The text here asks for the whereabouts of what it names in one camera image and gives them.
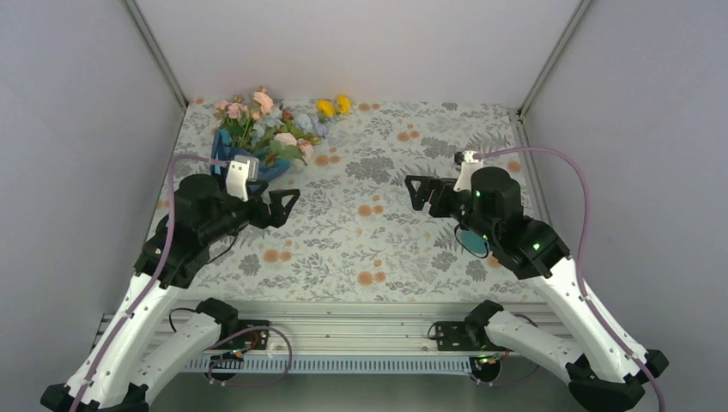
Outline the artificial flower bouquet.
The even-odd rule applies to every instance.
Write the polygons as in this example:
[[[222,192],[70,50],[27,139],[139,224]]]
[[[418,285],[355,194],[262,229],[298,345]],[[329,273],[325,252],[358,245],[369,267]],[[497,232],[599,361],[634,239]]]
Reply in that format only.
[[[274,100],[264,87],[248,100],[239,96],[214,105],[218,121],[211,157],[227,160],[237,154],[251,156],[266,167],[290,161],[310,162],[313,149],[329,134],[329,126],[352,110],[345,94],[334,100],[317,100],[315,112],[291,112]]]

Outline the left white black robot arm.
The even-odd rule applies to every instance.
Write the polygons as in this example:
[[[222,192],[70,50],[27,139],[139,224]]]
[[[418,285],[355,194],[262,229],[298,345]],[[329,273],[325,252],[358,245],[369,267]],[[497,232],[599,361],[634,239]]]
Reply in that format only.
[[[244,320],[228,303],[208,298],[159,348],[148,351],[158,323],[175,311],[180,295],[210,260],[211,246],[249,226],[283,226],[297,189],[275,190],[264,181],[193,174],[181,180],[169,211],[144,244],[134,275],[112,321],[88,358],[65,382],[48,386],[41,404],[52,411],[146,411],[193,358],[220,349],[225,360],[263,349],[272,327]]]

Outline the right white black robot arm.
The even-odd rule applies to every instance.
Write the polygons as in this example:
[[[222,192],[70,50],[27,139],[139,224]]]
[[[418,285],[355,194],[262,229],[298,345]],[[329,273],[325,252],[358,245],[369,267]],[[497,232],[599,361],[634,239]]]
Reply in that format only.
[[[571,340],[554,336],[485,300],[464,319],[467,343],[506,348],[561,379],[588,411],[628,411],[650,378],[668,366],[664,354],[637,343],[614,320],[608,332],[592,312],[598,299],[578,284],[576,261],[547,223],[524,213],[519,183],[498,167],[464,169],[458,179],[405,179],[412,206],[432,217],[453,218],[478,235],[488,251],[534,288],[566,327]]]

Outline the blue wrapping paper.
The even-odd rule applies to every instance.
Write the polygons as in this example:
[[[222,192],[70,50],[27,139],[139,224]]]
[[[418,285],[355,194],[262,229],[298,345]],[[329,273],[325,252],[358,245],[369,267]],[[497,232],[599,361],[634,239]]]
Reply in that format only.
[[[254,156],[259,159],[258,178],[266,181],[272,181],[282,176],[290,167],[291,161],[285,159],[276,159],[271,166],[264,163],[264,157],[269,150],[264,149],[253,155],[244,148],[234,147],[232,145],[232,135],[228,130],[217,130],[212,143],[211,158],[218,161],[230,161],[236,155]]]

